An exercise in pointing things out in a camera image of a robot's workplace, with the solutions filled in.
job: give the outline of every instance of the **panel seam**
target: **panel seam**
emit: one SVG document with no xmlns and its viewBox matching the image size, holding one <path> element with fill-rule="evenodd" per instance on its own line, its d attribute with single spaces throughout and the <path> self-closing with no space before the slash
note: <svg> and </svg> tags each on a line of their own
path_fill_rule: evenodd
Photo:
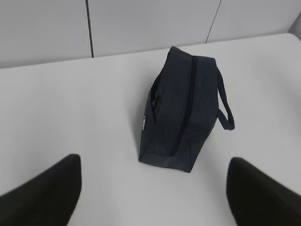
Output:
<svg viewBox="0 0 301 226">
<path fill-rule="evenodd" d="M 220 0 L 220 3 L 219 3 L 219 5 L 218 5 L 218 7 L 217 7 L 217 10 L 216 10 L 216 12 L 215 12 L 215 15 L 214 15 L 214 18 L 213 18 L 212 24 L 211 24 L 211 26 L 210 26 L 210 29 L 209 29 L 209 32 L 208 32 L 208 35 L 207 35 L 207 38 L 206 38 L 206 41 L 205 41 L 205 43 L 207 43 L 207 41 L 208 41 L 208 38 L 209 38 L 209 35 L 210 35 L 210 32 L 211 32 L 211 29 L 212 29 L 212 27 L 213 27 L 213 24 L 214 24 L 214 21 L 215 21 L 215 18 L 216 18 L 217 12 L 218 12 L 218 10 L 220 9 L 221 3 L 222 3 L 222 0 Z"/>
<path fill-rule="evenodd" d="M 89 2 L 88 2 L 88 0 L 86 0 L 86 9 L 87 9 L 87 20 L 88 20 L 88 29 L 89 29 L 91 57 L 94 58 L 92 32 L 91 32 L 91 22 L 90 22 L 90 10 L 89 10 Z"/>
</svg>

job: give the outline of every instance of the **zipper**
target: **zipper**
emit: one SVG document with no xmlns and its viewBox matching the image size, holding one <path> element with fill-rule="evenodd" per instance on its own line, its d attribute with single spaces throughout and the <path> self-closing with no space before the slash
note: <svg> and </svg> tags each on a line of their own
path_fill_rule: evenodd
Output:
<svg viewBox="0 0 301 226">
<path fill-rule="evenodd" d="M 192 57 L 191 72 L 190 72 L 190 80 L 189 80 L 189 87 L 188 87 L 188 94 L 187 94 L 187 99 L 186 99 L 186 107 L 185 107 L 184 117 L 183 117 L 180 131 L 177 135 L 174 146 L 173 146 L 169 156 L 173 156 L 176 153 L 177 149 L 179 148 L 179 145 L 183 138 L 184 132 L 188 126 L 188 122 L 189 122 L 191 112 L 192 112 L 195 82 L 196 82 L 196 77 L 197 77 L 198 58 L 196 56 L 191 56 L 191 57 Z"/>
</svg>

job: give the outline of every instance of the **bag strap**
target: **bag strap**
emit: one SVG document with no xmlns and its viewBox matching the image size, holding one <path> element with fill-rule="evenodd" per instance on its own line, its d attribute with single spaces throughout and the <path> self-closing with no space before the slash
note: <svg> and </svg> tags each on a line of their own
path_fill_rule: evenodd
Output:
<svg viewBox="0 0 301 226">
<path fill-rule="evenodd" d="M 234 118 L 233 118 L 232 112 L 230 110 L 228 101 L 227 101 L 227 96 L 226 96 L 226 91 L 225 91 L 225 86 L 224 86 L 224 82 L 222 79 L 222 75 L 221 75 L 220 70 L 218 70 L 218 69 L 217 69 L 217 87 L 218 87 L 218 91 L 220 93 L 220 97 L 222 99 L 222 103 L 224 104 L 226 112 L 228 114 L 228 119 L 226 118 L 226 116 L 220 109 L 217 110 L 216 115 L 224 129 L 233 130 L 235 128 Z"/>
</svg>

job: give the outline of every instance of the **dark gray bag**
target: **dark gray bag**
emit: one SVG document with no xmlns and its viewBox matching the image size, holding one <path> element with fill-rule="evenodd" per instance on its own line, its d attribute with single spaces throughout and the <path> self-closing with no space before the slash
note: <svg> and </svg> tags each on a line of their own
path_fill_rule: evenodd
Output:
<svg viewBox="0 0 301 226">
<path fill-rule="evenodd" d="M 219 109 L 218 91 L 228 119 Z M 139 161 L 190 172 L 217 118 L 224 129 L 234 129 L 215 59 L 171 47 L 147 98 Z"/>
</svg>

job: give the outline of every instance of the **white wall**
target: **white wall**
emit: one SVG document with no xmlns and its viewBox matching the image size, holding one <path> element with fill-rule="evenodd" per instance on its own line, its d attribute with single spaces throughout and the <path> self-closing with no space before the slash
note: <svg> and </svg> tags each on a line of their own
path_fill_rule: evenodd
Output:
<svg viewBox="0 0 301 226">
<path fill-rule="evenodd" d="M 222 0 L 208 42 L 286 33 L 301 0 Z"/>
<path fill-rule="evenodd" d="M 205 43 L 220 0 L 89 0 L 95 56 Z"/>
<path fill-rule="evenodd" d="M 98 57 L 205 43 L 220 0 L 89 4 Z M 91 57 L 86 10 L 85 0 L 0 0 L 0 68 Z M 222 0 L 208 41 L 287 32 L 300 10 L 301 0 Z"/>
<path fill-rule="evenodd" d="M 0 68 L 90 57 L 84 0 L 1 0 Z"/>
<path fill-rule="evenodd" d="M 296 21 L 291 26 L 289 33 L 296 35 L 301 40 L 301 13 L 299 14 Z"/>
</svg>

